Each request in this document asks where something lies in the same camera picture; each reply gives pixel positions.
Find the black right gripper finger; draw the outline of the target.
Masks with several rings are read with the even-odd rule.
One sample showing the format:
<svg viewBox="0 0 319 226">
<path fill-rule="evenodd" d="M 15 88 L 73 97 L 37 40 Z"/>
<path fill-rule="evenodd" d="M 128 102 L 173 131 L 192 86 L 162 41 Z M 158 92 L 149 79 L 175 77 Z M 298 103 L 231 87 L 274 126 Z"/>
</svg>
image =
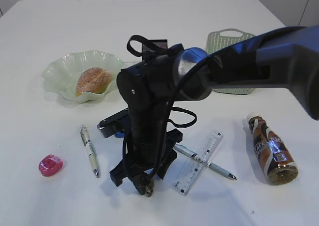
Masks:
<svg viewBox="0 0 319 226">
<path fill-rule="evenodd" d="M 145 195 L 145 186 L 151 181 L 154 181 L 153 178 L 149 179 L 146 173 L 141 173 L 133 177 L 133 185 L 140 195 Z"/>
</svg>

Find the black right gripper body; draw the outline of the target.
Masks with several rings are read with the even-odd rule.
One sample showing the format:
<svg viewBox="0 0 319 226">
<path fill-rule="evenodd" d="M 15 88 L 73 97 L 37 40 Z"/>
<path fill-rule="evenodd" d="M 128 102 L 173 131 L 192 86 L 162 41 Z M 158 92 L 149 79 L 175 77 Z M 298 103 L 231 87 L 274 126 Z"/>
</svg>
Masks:
<svg viewBox="0 0 319 226">
<path fill-rule="evenodd" d="M 167 131 L 170 98 L 176 86 L 174 76 L 177 56 L 166 54 L 122 69 L 117 87 L 128 105 L 130 130 L 125 133 L 122 160 L 110 171 L 110 178 L 120 186 L 124 178 L 146 173 L 149 179 L 161 179 L 177 158 L 173 145 L 182 140 L 177 129 Z"/>
</svg>

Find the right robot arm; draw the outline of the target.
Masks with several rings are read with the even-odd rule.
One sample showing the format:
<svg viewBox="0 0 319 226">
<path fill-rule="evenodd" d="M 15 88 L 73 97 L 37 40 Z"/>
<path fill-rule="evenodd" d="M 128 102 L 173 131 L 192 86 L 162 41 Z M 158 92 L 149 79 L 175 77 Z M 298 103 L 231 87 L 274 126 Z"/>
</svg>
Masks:
<svg viewBox="0 0 319 226">
<path fill-rule="evenodd" d="M 319 28 L 276 29 L 212 54 L 176 44 L 163 49 L 133 35 L 151 49 L 143 61 L 117 75 L 127 110 L 113 116 L 123 131 L 122 160 L 110 171 L 116 186 L 128 178 L 141 195 L 151 196 L 154 176 L 163 178 L 176 158 L 180 126 L 168 131 L 176 101 L 200 101 L 219 88 L 286 88 L 309 116 L 319 118 Z"/>
</svg>

